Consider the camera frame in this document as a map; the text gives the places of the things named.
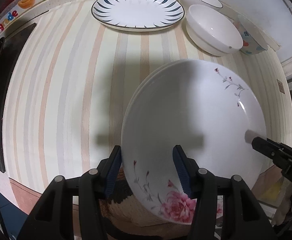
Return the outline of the white plate pink flower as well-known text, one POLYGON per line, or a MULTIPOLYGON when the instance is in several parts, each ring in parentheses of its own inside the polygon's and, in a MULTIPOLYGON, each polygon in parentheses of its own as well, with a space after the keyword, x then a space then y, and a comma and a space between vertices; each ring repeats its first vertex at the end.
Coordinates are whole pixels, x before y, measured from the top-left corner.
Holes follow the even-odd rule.
POLYGON ((181 145, 187 157, 214 175, 240 175, 249 187, 267 160, 251 142, 266 124, 250 87, 233 71, 195 60, 163 70, 133 104, 122 126, 123 169, 137 200, 162 220, 189 225, 189 198, 173 162, 181 145))

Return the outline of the floral bowl blue rim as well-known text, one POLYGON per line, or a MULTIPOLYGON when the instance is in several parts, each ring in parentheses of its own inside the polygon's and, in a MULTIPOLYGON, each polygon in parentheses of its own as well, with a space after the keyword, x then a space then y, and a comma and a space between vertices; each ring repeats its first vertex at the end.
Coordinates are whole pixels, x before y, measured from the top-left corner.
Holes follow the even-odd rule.
POLYGON ((234 26, 239 31, 243 46, 241 52, 246 55, 255 55, 262 51, 267 51, 268 45, 259 31, 258 27, 243 15, 238 14, 234 21, 234 26))

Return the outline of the plain white bowl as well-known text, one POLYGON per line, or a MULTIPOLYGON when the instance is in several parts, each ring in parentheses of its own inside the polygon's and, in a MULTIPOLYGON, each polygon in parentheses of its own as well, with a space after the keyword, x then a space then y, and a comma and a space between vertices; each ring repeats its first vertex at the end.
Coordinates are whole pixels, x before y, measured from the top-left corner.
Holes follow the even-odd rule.
POLYGON ((243 39, 233 23, 220 12, 204 5, 189 7, 186 30, 199 48, 214 56, 233 54, 243 47, 243 39))

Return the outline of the white plate blue leaf pattern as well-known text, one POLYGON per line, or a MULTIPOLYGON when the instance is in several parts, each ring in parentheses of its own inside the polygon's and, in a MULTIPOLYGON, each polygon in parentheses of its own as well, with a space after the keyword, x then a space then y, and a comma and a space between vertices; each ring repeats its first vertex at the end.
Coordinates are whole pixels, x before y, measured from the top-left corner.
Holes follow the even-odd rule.
POLYGON ((150 32, 176 25, 185 10, 177 0, 96 0, 91 14, 113 29, 150 32))

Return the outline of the brown mat label patch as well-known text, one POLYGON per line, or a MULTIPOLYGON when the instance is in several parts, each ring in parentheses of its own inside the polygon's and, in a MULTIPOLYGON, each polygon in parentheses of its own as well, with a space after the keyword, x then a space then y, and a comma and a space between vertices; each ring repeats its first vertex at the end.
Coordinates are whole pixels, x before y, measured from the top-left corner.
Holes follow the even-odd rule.
POLYGON ((285 94, 285 89, 284 89, 283 83, 280 80, 278 80, 278 79, 276 81, 277 81, 277 85, 278 85, 279 91, 282 94, 285 94))

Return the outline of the striped cat table mat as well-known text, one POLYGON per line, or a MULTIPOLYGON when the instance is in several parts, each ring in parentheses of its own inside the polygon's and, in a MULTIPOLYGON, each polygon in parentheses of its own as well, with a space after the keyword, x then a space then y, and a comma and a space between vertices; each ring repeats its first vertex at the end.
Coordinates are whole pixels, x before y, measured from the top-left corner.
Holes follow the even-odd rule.
MULTIPOLYGON (((279 58, 268 49, 213 56, 186 30, 186 13, 171 28, 127 33, 91 14, 96 0, 77 0, 44 14, 25 43, 9 84, 3 148, 10 178, 43 192, 57 175, 77 177, 121 145, 123 119, 134 92, 160 66, 181 59, 220 64, 253 91, 268 138, 292 146, 292 100, 279 58), (277 81, 283 83, 285 94, 277 81)), ((177 224, 160 219, 134 196, 107 207, 137 226, 177 224)))

